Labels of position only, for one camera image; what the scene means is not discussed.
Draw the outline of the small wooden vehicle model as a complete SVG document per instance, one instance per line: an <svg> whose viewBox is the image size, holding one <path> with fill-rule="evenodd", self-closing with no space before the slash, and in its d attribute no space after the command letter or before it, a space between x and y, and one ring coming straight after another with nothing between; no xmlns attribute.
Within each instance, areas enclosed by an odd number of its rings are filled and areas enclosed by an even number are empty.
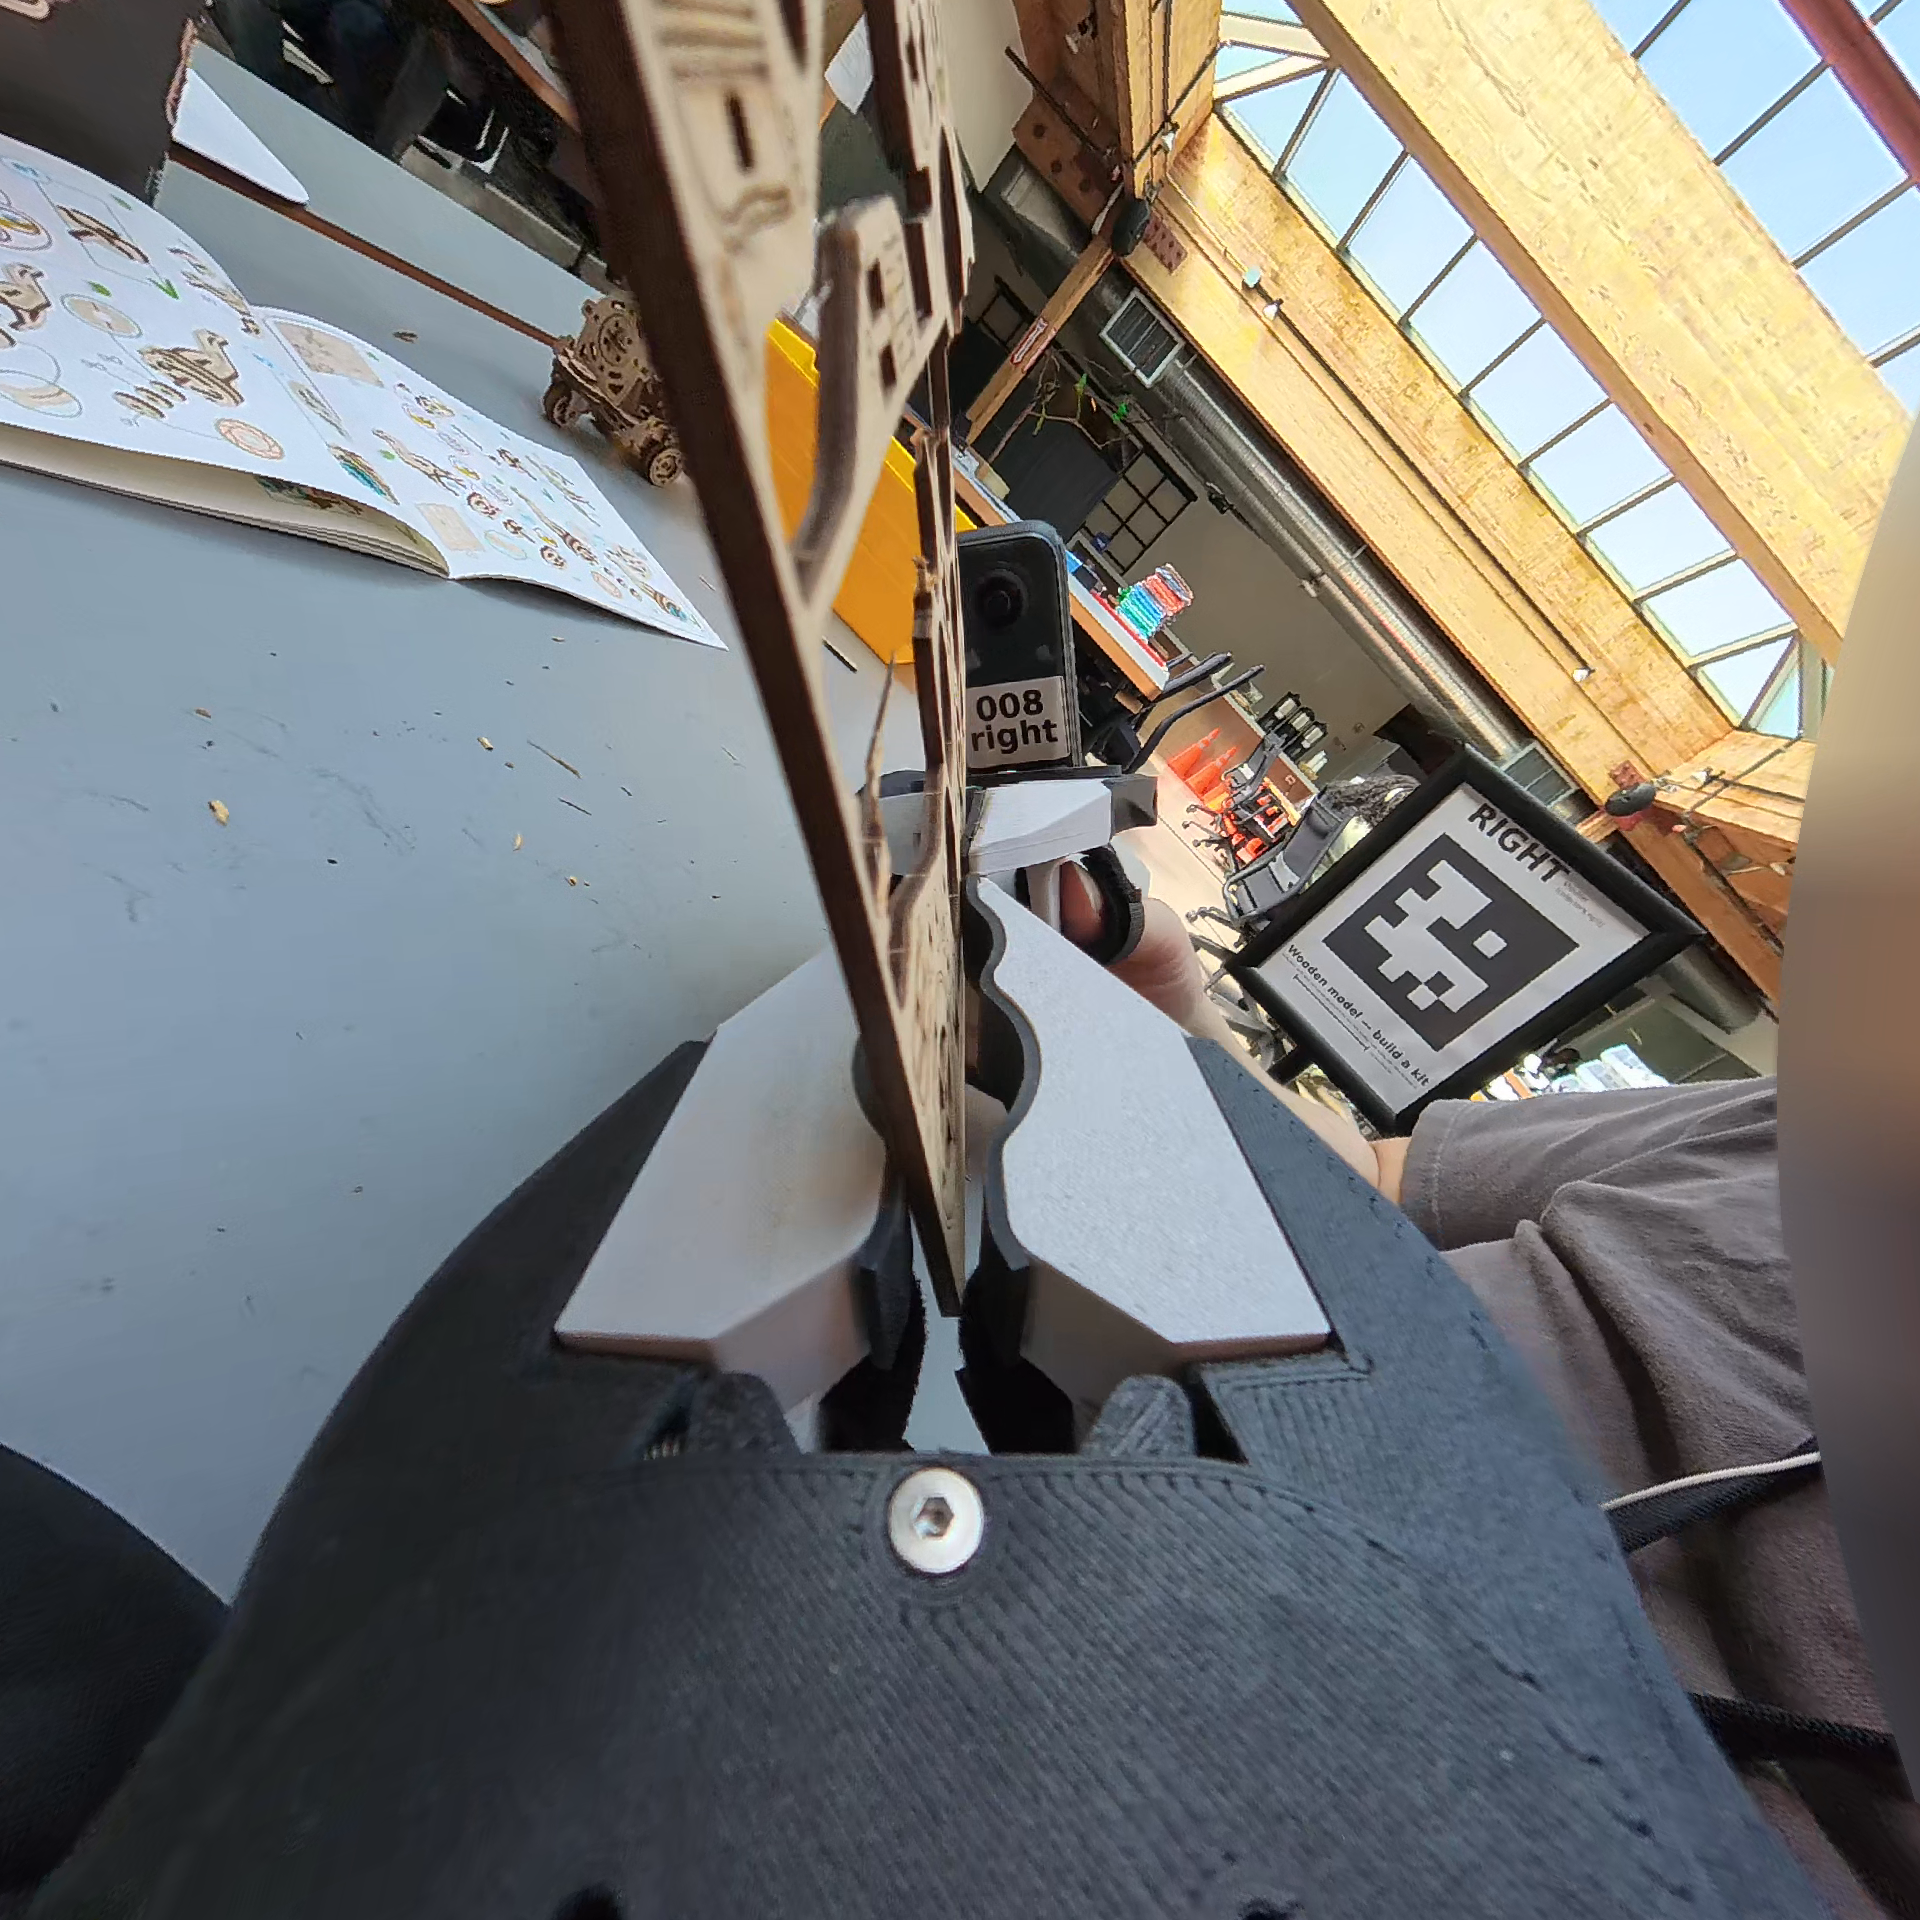
<svg viewBox="0 0 1920 1920"><path fill-rule="evenodd" d="M667 487L685 471L685 446L665 393L632 299L596 296L578 332L554 341L540 409L557 428L588 419L648 486Z"/></svg>

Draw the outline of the black textured wrist rest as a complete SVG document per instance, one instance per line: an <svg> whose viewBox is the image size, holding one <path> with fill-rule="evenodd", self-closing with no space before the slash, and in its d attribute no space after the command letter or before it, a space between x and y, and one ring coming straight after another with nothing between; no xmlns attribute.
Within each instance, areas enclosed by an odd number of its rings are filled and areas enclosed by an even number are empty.
<svg viewBox="0 0 1920 1920"><path fill-rule="evenodd" d="M3 1449L3 1913L20 1916L202 1667L223 1597L103 1499Z"/></svg>

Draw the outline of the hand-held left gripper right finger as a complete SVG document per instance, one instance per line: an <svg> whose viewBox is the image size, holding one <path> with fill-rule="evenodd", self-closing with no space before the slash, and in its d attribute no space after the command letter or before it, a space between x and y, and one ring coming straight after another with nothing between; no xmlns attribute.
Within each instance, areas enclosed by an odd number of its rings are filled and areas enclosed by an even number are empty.
<svg viewBox="0 0 1920 1920"><path fill-rule="evenodd" d="M991 880L975 990L964 1397L992 1451L1072 1451L1116 1388L1333 1352L1333 1321L1217 1081L1217 1044Z"/></svg>

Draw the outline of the framed right marker sign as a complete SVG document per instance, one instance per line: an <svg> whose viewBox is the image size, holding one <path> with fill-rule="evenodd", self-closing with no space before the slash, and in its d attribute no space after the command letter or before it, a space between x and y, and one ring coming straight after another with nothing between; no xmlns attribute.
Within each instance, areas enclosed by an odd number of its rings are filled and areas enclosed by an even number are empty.
<svg viewBox="0 0 1920 1920"><path fill-rule="evenodd" d="M1369 1124L1402 1136L1702 936L1460 747L1224 967Z"/></svg>

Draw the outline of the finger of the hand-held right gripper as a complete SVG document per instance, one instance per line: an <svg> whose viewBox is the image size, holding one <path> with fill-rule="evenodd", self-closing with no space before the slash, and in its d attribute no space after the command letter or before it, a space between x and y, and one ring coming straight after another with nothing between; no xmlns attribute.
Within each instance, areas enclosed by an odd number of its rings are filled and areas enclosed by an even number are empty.
<svg viewBox="0 0 1920 1920"><path fill-rule="evenodd" d="M1115 837L1108 780L1020 780L983 792L968 837L972 876L1006 876L1107 847Z"/></svg>
<svg viewBox="0 0 1920 1920"><path fill-rule="evenodd" d="M891 900L926 872L933 895L948 900L948 782L881 782L875 818L883 854L878 895Z"/></svg>

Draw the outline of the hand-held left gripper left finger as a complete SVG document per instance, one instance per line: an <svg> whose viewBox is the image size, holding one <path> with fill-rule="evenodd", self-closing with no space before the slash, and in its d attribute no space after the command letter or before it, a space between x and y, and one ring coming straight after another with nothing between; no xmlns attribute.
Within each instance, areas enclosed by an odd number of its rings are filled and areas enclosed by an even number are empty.
<svg viewBox="0 0 1920 1920"><path fill-rule="evenodd" d="M833 1451L900 1451L921 1378L916 1234L820 952L700 1051L554 1324L559 1344L746 1375Z"/></svg>

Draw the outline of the laser-cut wooden parts sheet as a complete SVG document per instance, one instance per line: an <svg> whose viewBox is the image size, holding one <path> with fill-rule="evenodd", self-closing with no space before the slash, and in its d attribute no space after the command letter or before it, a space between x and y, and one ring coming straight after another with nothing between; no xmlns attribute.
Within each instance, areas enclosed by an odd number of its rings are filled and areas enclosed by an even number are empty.
<svg viewBox="0 0 1920 1920"><path fill-rule="evenodd" d="M819 221L823 3L554 3L615 272L668 388L941 1306L967 1279L963 584L950 341L975 260L936 3L864 3L891 192ZM916 385L921 842L894 876L820 648Z"/></svg>

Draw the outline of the person's right hand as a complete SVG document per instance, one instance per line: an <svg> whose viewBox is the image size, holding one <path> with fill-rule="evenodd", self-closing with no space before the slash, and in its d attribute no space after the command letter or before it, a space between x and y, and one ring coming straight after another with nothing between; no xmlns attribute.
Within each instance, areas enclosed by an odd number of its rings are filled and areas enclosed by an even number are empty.
<svg viewBox="0 0 1920 1920"><path fill-rule="evenodd" d="M1165 1018L1188 1036L1236 1047L1236 1033L1222 1008L1208 993L1200 956L1188 938L1188 923L1165 900L1143 891L1139 900L1141 940L1124 956L1102 960L1108 971L1139 996L1154 1003ZM1108 893L1085 859L1060 866L1060 929L1068 942L1092 956L1112 944L1115 911Z"/></svg>

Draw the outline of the white instruction booklet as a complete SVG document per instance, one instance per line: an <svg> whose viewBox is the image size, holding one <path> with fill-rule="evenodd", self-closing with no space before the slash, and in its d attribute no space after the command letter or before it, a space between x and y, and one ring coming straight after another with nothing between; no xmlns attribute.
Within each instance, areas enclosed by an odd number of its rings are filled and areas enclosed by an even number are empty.
<svg viewBox="0 0 1920 1920"><path fill-rule="evenodd" d="M3 459L725 646L567 451L329 321L253 303L155 205L13 135Z"/></svg>

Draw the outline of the person's right forearm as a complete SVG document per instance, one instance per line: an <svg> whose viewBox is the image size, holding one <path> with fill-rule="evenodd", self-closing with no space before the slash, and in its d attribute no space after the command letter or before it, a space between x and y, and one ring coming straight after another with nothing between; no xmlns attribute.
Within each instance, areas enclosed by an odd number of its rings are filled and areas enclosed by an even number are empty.
<svg viewBox="0 0 1920 1920"><path fill-rule="evenodd" d="M1370 1134L1340 1095L1327 1101L1312 1094L1302 1094L1275 1081L1259 1067L1254 1070L1254 1083L1259 1091L1264 1091L1316 1134L1330 1152L1365 1182L1374 1185L1387 1200L1394 1204L1402 1200L1410 1139Z"/></svg>

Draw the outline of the yellow plastic bin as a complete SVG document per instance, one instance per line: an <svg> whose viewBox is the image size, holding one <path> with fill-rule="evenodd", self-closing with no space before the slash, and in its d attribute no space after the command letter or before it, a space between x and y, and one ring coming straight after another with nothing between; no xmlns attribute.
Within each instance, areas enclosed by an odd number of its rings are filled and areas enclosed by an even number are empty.
<svg viewBox="0 0 1920 1920"><path fill-rule="evenodd" d="M768 328L764 376L767 437L781 519L784 531L794 536L819 465L820 380L814 345L784 318ZM893 443L833 604L869 652L889 663L913 659L921 551L915 451L906 443Z"/></svg>

